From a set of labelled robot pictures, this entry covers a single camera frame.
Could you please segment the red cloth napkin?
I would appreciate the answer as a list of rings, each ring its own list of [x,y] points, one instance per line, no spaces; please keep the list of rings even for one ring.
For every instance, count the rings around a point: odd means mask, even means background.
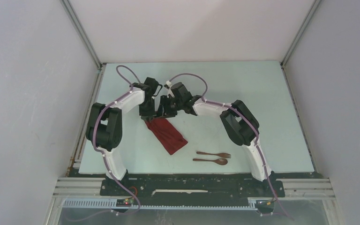
[[[166,118],[156,118],[146,121],[145,124],[169,155],[175,154],[188,144],[183,135]]]

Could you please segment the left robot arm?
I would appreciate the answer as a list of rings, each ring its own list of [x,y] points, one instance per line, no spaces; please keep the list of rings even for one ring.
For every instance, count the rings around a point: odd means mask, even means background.
[[[111,189],[118,195],[129,191],[129,182],[123,177],[127,173],[120,150],[116,148],[122,140],[122,116],[133,108],[139,108],[143,121],[157,117],[155,97],[163,85],[148,77],[144,83],[133,83],[130,89],[109,104],[94,103],[89,114],[86,138],[91,141],[96,152],[102,154],[107,176],[113,180]]]

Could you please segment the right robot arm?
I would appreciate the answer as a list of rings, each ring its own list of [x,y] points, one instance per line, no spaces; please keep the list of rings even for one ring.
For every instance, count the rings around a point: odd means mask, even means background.
[[[160,97],[157,118],[173,118],[179,111],[193,116],[219,118],[229,139],[246,150],[252,177],[256,179],[255,192],[266,196],[272,191],[273,185],[269,180],[272,170],[261,150],[259,122],[241,100],[231,104],[209,101],[200,95],[193,96],[181,82],[167,82],[164,87],[168,94]]]

